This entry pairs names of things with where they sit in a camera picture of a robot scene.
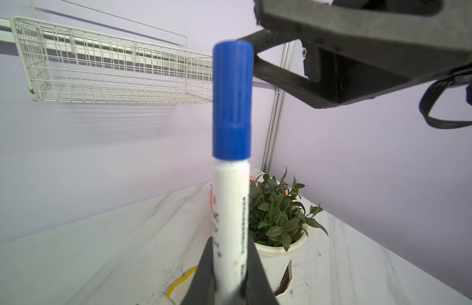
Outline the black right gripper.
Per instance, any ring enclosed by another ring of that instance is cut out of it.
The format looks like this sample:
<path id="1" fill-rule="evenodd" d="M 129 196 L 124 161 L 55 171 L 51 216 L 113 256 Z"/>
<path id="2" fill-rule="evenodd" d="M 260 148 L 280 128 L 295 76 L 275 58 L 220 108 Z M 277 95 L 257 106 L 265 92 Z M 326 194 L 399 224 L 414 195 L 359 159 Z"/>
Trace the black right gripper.
<path id="1" fill-rule="evenodd" d="M 257 21 L 267 29 L 241 38 L 255 52 L 253 75 L 314 109 L 335 108 L 433 80 L 472 78 L 472 1 L 435 1 L 432 13 L 386 11 L 316 1 L 256 1 Z M 305 40 L 312 63 L 305 78 L 258 54 Z"/>

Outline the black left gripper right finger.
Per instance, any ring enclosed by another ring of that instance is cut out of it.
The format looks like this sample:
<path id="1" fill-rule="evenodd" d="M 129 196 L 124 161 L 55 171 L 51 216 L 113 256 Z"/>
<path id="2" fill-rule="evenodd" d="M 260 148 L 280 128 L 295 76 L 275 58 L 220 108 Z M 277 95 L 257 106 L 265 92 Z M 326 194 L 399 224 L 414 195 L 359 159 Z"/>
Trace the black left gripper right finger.
<path id="1" fill-rule="evenodd" d="M 245 304 L 278 305 L 279 303 L 270 288 L 255 243 L 250 236 L 247 242 L 246 267 L 246 278 L 242 290 Z"/>

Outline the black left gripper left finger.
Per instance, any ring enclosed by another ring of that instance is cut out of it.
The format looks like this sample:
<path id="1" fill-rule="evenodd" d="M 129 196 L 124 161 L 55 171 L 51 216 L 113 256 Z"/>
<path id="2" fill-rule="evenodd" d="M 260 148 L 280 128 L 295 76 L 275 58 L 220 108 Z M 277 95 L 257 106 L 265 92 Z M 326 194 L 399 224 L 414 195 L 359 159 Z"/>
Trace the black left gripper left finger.
<path id="1" fill-rule="evenodd" d="M 202 257 L 182 305 L 214 304 L 213 238 L 205 244 Z"/>

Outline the white marker pen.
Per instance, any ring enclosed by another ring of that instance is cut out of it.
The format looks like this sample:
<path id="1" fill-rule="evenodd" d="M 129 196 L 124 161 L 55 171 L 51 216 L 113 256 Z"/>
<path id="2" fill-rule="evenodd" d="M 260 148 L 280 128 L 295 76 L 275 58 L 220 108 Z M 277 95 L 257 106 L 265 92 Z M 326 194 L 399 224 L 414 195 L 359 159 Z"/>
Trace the white marker pen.
<path id="1" fill-rule="evenodd" d="M 213 180 L 214 303 L 244 304 L 247 273 L 249 161 L 215 160 Z"/>

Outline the blue pen cap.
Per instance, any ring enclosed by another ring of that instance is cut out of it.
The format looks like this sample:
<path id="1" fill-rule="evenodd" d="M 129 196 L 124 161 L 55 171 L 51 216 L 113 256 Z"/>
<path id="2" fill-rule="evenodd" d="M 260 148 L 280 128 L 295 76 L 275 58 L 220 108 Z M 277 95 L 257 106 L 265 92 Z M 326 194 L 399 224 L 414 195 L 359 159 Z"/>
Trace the blue pen cap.
<path id="1" fill-rule="evenodd" d="M 251 98 L 254 49 L 243 40 L 213 48 L 213 156 L 247 160 L 251 156 Z"/>

